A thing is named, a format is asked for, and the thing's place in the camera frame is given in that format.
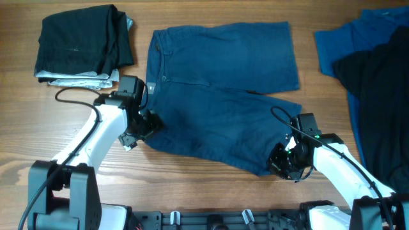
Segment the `blue denim shorts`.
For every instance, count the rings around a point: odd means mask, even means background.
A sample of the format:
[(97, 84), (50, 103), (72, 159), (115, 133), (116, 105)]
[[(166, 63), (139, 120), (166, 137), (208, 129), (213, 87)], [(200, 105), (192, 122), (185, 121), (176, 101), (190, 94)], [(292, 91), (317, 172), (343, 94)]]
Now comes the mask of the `blue denim shorts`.
[(300, 87), (287, 22), (156, 30), (146, 82), (147, 108), (163, 123), (149, 147), (258, 176), (269, 174), (272, 150), (291, 133), (270, 109), (279, 106), (291, 116), (302, 110), (274, 98)]

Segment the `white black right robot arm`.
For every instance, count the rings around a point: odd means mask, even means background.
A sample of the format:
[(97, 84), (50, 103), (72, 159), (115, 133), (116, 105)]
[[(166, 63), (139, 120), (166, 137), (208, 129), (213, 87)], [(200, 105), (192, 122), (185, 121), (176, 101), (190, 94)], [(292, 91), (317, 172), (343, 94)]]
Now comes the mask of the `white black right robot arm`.
[(281, 123), (293, 131), (287, 146), (279, 143), (267, 164), (282, 179), (299, 182), (322, 173), (347, 202), (345, 213), (329, 201), (302, 203), (295, 229), (408, 229), (408, 195), (397, 194), (371, 175), (336, 134), (323, 134), (313, 114)]

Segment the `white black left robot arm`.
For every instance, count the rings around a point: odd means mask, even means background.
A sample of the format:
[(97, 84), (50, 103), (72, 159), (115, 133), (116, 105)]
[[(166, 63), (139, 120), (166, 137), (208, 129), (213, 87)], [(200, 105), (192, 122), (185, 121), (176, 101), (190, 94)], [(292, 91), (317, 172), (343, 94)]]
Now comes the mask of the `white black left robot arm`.
[(19, 229), (142, 229), (131, 207), (101, 202), (96, 174), (115, 141), (130, 151), (161, 129), (147, 108), (155, 86), (124, 75), (116, 91), (84, 104), (91, 114), (74, 140), (52, 160), (30, 167)]

